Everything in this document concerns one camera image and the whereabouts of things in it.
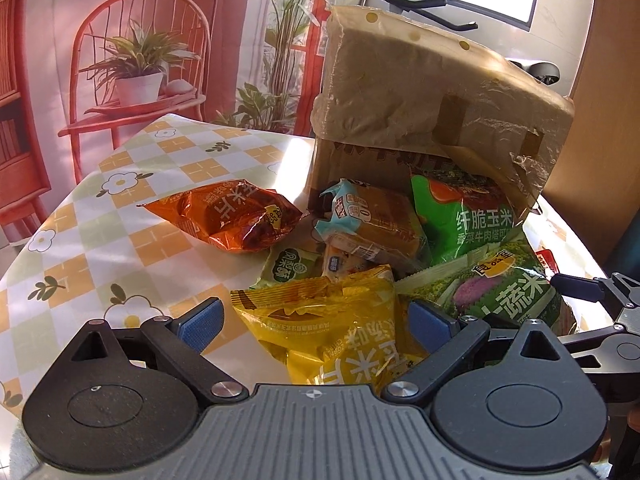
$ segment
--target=purple vegetable illustration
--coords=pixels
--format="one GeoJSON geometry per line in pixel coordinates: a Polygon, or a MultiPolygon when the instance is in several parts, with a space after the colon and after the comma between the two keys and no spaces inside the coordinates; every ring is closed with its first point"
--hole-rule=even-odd
{"type": "Polygon", "coordinates": [[[474,276],[469,278],[453,295],[453,303],[461,314],[474,304],[495,286],[500,285],[502,276],[488,278],[486,276],[474,276]]]}

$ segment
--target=screw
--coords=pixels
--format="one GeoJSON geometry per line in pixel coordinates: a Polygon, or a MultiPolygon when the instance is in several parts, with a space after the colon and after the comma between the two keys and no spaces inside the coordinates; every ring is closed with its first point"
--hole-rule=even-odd
{"type": "Polygon", "coordinates": [[[413,397],[420,391],[418,386],[409,381],[396,381],[395,383],[389,384],[386,390],[394,397],[413,397]]]}
{"type": "Polygon", "coordinates": [[[237,397],[242,393],[242,384],[235,381],[220,381],[211,387],[211,393],[216,397],[237,397]]]}

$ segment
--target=grey ribbed plate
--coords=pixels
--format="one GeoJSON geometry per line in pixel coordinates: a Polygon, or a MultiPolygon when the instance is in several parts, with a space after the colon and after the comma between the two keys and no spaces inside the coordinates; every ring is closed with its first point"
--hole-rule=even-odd
{"type": "MultiPolygon", "coordinates": [[[[209,408],[191,437],[156,462],[93,477],[45,465],[30,480],[504,480],[514,476],[455,455],[431,433],[421,410],[387,404],[368,386],[264,384],[245,402],[209,408]]],[[[596,476],[579,465],[539,478],[596,476]]]]}

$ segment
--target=brown cardboard box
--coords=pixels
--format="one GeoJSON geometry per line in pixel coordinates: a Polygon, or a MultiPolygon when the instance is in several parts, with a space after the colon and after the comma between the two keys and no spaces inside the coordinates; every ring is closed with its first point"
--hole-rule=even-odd
{"type": "Polygon", "coordinates": [[[410,194],[407,164],[490,176],[530,205],[556,163],[572,103],[484,46],[396,14],[334,7],[310,202],[340,178],[410,194]]]}

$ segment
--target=tablecloth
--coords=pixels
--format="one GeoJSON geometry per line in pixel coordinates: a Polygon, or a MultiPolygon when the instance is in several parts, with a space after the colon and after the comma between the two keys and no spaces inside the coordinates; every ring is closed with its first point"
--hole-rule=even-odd
{"type": "MultiPolygon", "coordinates": [[[[275,188],[304,209],[313,140],[168,115],[127,141],[53,212],[0,280],[0,466],[24,399],[89,319],[135,327],[178,317],[209,296],[225,326],[203,355],[250,390],[288,383],[230,308],[229,291],[255,283],[267,251],[228,254],[137,205],[233,178],[275,188]]],[[[580,240],[540,199],[525,231],[553,251],[562,272],[603,276],[580,240]]],[[[570,302],[582,330],[611,324],[599,306],[570,302]]]]}

